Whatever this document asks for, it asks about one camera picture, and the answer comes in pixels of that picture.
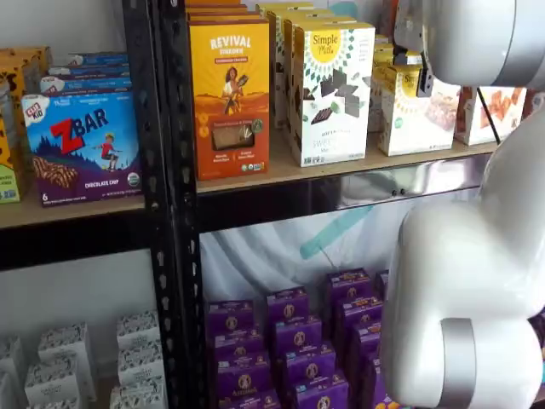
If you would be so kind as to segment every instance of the wooden shelf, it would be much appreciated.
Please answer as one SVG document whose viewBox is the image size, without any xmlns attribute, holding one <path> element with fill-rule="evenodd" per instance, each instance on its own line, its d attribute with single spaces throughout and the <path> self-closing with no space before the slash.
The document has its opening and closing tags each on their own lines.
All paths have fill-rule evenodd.
<svg viewBox="0 0 545 409">
<path fill-rule="evenodd" d="M 462 158 L 482 153 L 492 153 L 496 150 L 496 143 L 485 143 L 467 147 L 460 142 L 455 141 L 452 149 L 449 150 L 388 157 L 378 149 L 376 143 L 377 136 L 378 135 L 369 135 L 367 152 L 364 159 L 302 168 L 298 166 L 293 159 L 290 147 L 281 133 L 279 131 L 274 131 L 271 133 L 270 164 L 267 173 L 252 176 L 229 177 L 214 181 L 199 181 L 197 191 L 198 193 L 214 193 L 286 181 L 353 173 L 363 170 L 399 167 L 441 159 Z"/>
</svg>

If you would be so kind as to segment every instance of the white box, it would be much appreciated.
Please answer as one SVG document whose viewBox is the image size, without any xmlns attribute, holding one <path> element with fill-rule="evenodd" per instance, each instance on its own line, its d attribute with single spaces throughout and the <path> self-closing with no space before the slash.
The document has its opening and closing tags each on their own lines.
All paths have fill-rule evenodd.
<svg viewBox="0 0 545 409">
<path fill-rule="evenodd" d="M 53 358 L 31 366 L 25 391 L 30 405 L 70 399 L 81 401 L 76 355 Z"/>
<path fill-rule="evenodd" d="M 18 337 L 0 337 L 0 371 L 8 373 L 21 407 L 28 405 L 24 388 L 27 369 L 20 339 Z"/>
<path fill-rule="evenodd" d="M 95 366 L 91 356 L 87 324 L 75 324 L 45 332 L 40 338 L 37 352 L 40 360 L 67 354 L 76 355 L 82 392 L 89 399 L 96 400 Z"/>
<path fill-rule="evenodd" d="M 116 387 L 110 397 L 110 409 L 167 409 L 167 407 L 166 386 L 161 377 Z"/>
<path fill-rule="evenodd" d="M 140 347 L 121 349 L 118 375 L 121 386 L 145 381 L 150 377 L 164 377 L 161 343 L 152 341 Z"/>
<path fill-rule="evenodd" d="M 134 348 L 160 339 L 157 311 L 126 315 L 118 320 L 119 349 Z"/>
</svg>

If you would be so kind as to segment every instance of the orange box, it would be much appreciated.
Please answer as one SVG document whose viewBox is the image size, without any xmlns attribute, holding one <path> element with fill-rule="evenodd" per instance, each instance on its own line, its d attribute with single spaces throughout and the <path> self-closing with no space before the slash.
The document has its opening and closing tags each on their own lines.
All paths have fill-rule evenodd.
<svg viewBox="0 0 545 409">
<path fill-rule="evenodd" d="M 189 34 L 198 179 L 267 171 L 268 22 L 190 21 Z"/>
</svg>

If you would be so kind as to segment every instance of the yellow box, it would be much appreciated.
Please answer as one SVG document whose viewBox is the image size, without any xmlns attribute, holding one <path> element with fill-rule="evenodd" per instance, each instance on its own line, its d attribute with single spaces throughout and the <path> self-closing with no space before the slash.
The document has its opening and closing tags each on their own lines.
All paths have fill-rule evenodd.
<svg viewBox="0 0 545 409">
<path fill-rule="evenodd" d="M 25 190 L 25 166 L 9 83 L 0 79 L 0 204 L 19 202 Z"/>
</svg>

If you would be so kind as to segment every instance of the blue box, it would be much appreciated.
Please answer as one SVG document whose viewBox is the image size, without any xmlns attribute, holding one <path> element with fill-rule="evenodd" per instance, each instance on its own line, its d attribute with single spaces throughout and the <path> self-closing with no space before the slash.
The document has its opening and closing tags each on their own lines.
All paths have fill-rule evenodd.
<svg viewBox="0 0 545 409">
<path fill-rule="evenodd" d="M 21 103 L 44 206 L 141 191 L 130 89 L 27 95 Z"/>
</svg>

